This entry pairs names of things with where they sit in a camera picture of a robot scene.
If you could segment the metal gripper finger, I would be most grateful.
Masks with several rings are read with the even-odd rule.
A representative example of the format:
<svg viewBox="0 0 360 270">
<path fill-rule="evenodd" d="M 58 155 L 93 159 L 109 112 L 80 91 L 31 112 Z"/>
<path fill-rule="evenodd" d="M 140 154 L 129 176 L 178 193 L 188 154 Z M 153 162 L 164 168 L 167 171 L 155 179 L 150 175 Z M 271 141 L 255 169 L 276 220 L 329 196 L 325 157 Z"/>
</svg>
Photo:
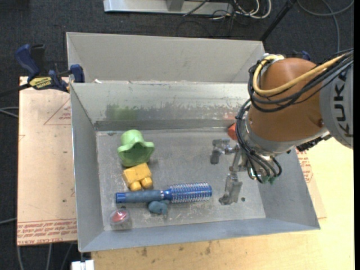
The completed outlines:
<svg viewBox="0 0 360 270">
<path fill-rule="evenodd" d="M 226 177 L 226 186 L 223 196 L 219 198 L 221 205 L 230 205 L 239 200 L 240 190 L 243 182 L 239 180 L 237 174 L 228 174 Z"/>
<path fill-rule="evenodd" d="M 212 140 L 212 145 L 213 150 L 210 156 L 211 164 L 218 164 L 221 155 L 234 154 L 239 150 L 238 144 L 234 145 L 233 147 L 230 145 L 229 138 L 214 139 Z"/>
</svg>

